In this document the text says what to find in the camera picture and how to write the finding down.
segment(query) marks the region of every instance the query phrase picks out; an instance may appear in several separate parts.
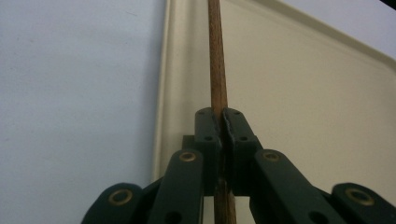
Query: cream plastic tray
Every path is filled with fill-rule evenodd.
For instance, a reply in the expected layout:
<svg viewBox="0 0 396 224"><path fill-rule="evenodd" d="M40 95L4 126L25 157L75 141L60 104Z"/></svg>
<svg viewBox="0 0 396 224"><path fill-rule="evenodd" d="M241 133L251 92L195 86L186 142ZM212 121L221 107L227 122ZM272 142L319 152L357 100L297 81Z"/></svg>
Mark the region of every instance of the cream plastic tray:
<svg viewBox="0 0 396 224"><path fill-rule="evenodd" d="M262 145L320 189L354 182L396 204L396 62L277 1L221 1L221 16L229 107ZM207 27L206 1L168 0L155 179L210 106ZM254 223L246 198L237 219Z"/></svg>

